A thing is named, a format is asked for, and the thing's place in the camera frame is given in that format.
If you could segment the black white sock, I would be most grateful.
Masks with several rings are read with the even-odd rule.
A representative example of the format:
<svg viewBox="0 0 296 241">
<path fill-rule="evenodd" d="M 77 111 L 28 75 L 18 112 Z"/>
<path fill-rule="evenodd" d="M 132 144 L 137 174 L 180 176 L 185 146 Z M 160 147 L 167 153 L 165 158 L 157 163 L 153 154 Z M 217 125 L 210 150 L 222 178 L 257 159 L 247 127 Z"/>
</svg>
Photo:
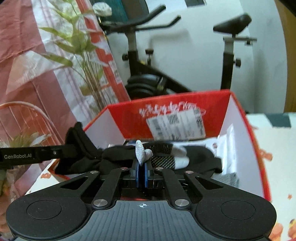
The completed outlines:
<svg viewBox="0 0 296 241">
<path fill-rule="evenodd" d="M 150 149 L 153 156 L 150 161 L 152 167 L 164 167 L 174 170 L 176 174 L 185 171 L 194 171 L 203 175 L 212 176 L 214 173 L 222 173 L 222 161 L 214 153 L 204 146 L 182 146 L 168 142 L 148 142 L 143 144 L 145 149 Z M 129 159 L 136 159 L 135 145 L 125 146 L 125 154 Z"/>
</svg>

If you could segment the black sleep eye mask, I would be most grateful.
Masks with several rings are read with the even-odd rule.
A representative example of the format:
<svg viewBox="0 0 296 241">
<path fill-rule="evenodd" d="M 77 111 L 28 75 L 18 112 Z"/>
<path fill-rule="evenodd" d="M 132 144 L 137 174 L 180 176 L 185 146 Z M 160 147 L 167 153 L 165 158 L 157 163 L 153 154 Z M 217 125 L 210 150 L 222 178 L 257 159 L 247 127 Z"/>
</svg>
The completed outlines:
<svg viewBox="0 0 296 241">
<path fill-rule="evenodd" d="M 119 145 L 97 149 L 80 122 L 69 128 L 65 144 L 68 149 L 64 156 L 59 158 L 55 169 L 57 175 L 83 174 L 90 171 L 108 175 L 113 169 L 131 168 L 135 159 L 135 146 Z"/>
</svg>

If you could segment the grey knitted cloth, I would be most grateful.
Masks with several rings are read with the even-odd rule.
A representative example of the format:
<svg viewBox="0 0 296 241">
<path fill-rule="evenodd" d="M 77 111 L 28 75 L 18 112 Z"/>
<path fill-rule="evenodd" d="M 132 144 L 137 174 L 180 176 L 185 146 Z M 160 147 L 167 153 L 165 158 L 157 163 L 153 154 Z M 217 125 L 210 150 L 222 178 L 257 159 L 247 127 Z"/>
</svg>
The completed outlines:
<svg viewBox="0 0 296 241">
<path fill-rule="evenodd" d="M 135 143 L 135 156 L 139 165 L 142 166 L 144 162 L 153 156 L 153 152 L 150 149 L 145 149 L 143 143 L 137 140 Z"/>
</svg>

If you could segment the red strawberry cardboard box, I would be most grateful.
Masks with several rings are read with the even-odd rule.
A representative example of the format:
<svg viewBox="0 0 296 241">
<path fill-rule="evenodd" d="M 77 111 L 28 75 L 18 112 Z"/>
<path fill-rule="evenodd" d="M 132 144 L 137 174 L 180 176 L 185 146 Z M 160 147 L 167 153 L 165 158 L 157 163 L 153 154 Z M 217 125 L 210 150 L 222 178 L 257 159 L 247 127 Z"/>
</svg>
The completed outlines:
<svg viewBox="0 0 296 241">
<path fill-rule="evenodd" d="M 204 91 L 164 95 L 107 106 L 86 127 L 96 147 L 133 140 L 221 141 L 224 172 L 235 172 L 241 189 L 271 200 L 252 127 L 235 95 Z"/>
</svg>

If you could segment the pink printed backdrop cloth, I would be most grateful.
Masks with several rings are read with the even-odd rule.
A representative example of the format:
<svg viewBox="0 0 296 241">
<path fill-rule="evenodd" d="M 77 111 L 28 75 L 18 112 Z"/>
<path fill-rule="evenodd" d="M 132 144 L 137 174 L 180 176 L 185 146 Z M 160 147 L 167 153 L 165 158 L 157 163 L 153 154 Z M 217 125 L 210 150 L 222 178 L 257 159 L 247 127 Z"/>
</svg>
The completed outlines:
<svg viewBox="0 0 296 241">
<path fill-rule="evenodd" d="M 63 144 L 128 99 L 91 1 L 1 1 L 1 147 Z"/>
</svg>

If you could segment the white patterned table mat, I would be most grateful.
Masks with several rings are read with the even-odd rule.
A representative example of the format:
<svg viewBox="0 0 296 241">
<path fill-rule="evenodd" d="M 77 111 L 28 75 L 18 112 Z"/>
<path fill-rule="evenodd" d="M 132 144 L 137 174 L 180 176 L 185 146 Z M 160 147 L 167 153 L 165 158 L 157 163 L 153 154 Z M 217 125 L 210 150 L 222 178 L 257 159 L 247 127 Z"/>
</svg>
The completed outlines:
<svg viewBox="0 0 296 241">
<path fill-rule="evenodd" d="M 277 221 L 271 240 L 295 240 L 295 113 L 248 114 L 259 146 L 269 182 L 271 202 L 276 208 Z M 242 173 L 238 170 L 238 156 L 234 133 L 205 141 L 178 142 L 179 146 L 205 146 L 222 158 L 221 174 L 214 178 L 242 187 Z"/>
</svg>

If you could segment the black exercise bike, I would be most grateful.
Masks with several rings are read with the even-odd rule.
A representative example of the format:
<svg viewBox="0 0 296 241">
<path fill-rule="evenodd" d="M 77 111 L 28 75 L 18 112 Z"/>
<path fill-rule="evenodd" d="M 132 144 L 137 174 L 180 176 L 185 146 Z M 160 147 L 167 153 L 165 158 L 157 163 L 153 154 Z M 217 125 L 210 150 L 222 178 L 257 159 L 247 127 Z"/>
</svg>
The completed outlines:
<svg viewBox="0 0 296 241">
<path fill-rule="evenodd" d="M 138 54 L 146 60 L 145 49 L 154 49 L 152 64 L 191 90 L 219 89 L 224 52 L 223 36 L 213 26 L 244 12 L 240 1 L 205 1 L 204 5 L 187 7 L 185 1 L 146 1 L 149 11 L 160 4 L 166 10 L 147 25 L 169 23 L 177 15 L 182 19 L 174 26 L 137 32 Z M 107 36 L 119 74 L 126 83 L 130 76 L 128 63 L 121 56 L 127 51 L 124 34 Z M 254 90 L 252 46 L 235 42 L 234 54 L 241 67 L 234 68 L 231 90 L 239 101 L 250 105 Z"/>
</svg>

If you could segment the wooden door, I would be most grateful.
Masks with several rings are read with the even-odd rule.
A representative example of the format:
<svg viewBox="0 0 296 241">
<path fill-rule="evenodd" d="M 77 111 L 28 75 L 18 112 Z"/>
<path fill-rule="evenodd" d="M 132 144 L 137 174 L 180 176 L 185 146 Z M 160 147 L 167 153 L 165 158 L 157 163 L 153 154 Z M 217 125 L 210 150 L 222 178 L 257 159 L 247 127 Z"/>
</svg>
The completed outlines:
<svg viewBox="0 0 296 241">
<path fill-rule="evenodd" d="M 295 113 L 295 1 L 274 1 L 280 16 L 287 54 L 287 93 L 284 112 Z"/>
</svg>

